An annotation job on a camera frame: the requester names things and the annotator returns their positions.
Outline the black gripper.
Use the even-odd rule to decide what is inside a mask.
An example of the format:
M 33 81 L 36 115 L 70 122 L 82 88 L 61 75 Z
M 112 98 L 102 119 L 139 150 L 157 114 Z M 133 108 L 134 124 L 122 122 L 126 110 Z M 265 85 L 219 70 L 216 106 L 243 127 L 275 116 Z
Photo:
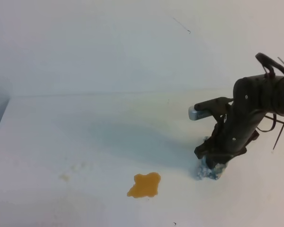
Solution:
M 260 112 L 247 115 L 229 113 L 220 119 L 210 138 L 195 148 L 198 159 L 205 157 L 208 168 L 215 168 L 214 159 L 232 159 L 246 153 L 246 146 L 259 137 L 256 128 Z

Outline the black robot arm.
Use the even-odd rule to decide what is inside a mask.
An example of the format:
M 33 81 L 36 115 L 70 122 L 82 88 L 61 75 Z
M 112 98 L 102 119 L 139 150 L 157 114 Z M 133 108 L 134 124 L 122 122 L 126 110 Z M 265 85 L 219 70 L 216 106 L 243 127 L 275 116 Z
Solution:
M 259 136 L 256 128 L 267 113 L 284 117 L 284 77 L 258 75 L 239 79 L 233 98 L 219 97 L 197 103 L 194 109 L 208 112 L 217 121 L 211 136 L 195 148 L 210 169 L 247 152 Z

